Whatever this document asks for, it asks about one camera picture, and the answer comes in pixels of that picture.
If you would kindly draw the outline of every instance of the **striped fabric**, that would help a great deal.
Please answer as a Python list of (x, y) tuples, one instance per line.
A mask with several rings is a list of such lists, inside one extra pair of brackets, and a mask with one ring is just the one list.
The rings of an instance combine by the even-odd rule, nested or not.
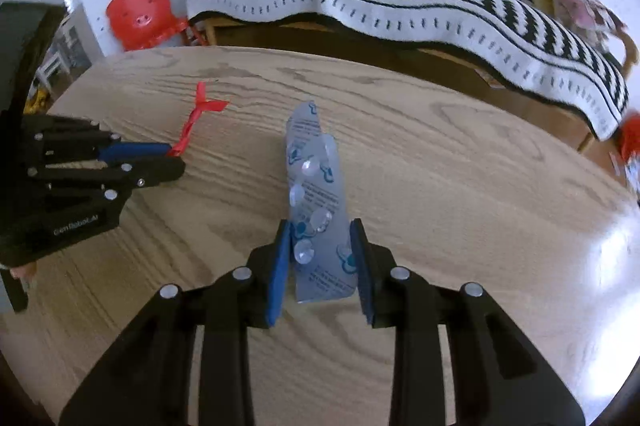
[(617, 69), (527, 0), (187, 0), (187, 8), (191, 19), (218, 12), (245, 22), (315, 13), (383, 40), (452, 45), (511, 86), (575, 107), (599, 139), (615, 131), (628, 100)]

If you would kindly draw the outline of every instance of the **round wooden table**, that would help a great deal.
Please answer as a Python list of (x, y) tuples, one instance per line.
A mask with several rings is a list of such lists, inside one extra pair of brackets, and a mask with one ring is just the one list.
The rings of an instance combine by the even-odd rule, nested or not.
[[(481, 282), (588, 423), (619, 390), (640, 354), (640, 212), (598, 167), (449, 89), (273, 50), (114, 56), (52, 111), (174, 142), (199, 80), (230, 105), (197, 123), (183, 178), (138, 190), (119, 228), (43, 259), (29, 309), (0, 318), (0, 350), (54, 420), (161, 285), (210, 284), (273, 239), (288, 208), (285, 124), (309, 99), (338, 142), (350, 216), (372, 242), (433, 284)], [(367, 327), (357, 296), (287, 297), (272, 330), (250, 331), (257, 424), (385, 425), (393, 343), (393, 330)]]

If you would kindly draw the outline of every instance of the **red plastic chair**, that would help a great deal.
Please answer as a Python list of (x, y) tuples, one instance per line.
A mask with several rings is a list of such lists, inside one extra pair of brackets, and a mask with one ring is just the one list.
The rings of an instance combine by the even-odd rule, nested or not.
[(176, 34), (189, 44), (187, 28), (200, 42), (200, 33), (189, 26), (187, 18), (176, 18), (171, 12), (170, 0), (112, 0), (107, 6), (111, 31), (126, 52), (153, 48)]

